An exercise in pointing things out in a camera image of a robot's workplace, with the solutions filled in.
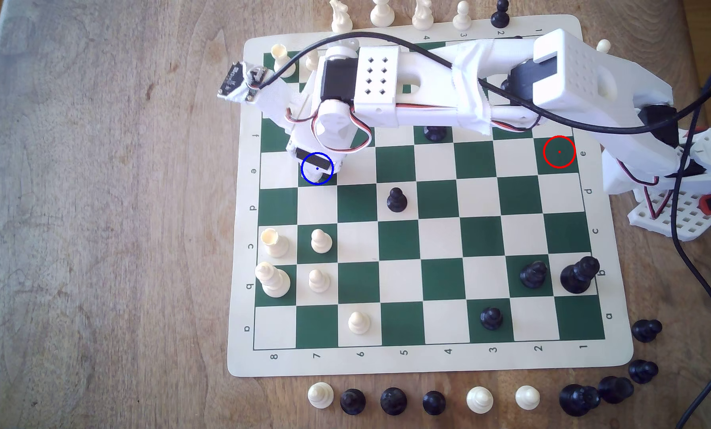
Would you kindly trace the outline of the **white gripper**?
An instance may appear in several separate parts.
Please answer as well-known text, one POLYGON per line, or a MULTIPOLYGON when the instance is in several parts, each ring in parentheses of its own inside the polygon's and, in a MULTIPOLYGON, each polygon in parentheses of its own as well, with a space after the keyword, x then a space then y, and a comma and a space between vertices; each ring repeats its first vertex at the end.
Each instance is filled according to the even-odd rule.
POLYGON ((322 101, 320 85, 312 80, 294 86, 277 81, 257 93, 253 106, 262 113, 267 131, 262 137, 262 151, 285 151, 300 163, 304 180, 315 180, 315 165, 335 165, 326 174, 326 184, 338 184, 345 155, 357 153, 372 145, 372 130, 355 118, 350 107, 335 100, 322 101), (317 152, 318 159, 310 157, 317 152))

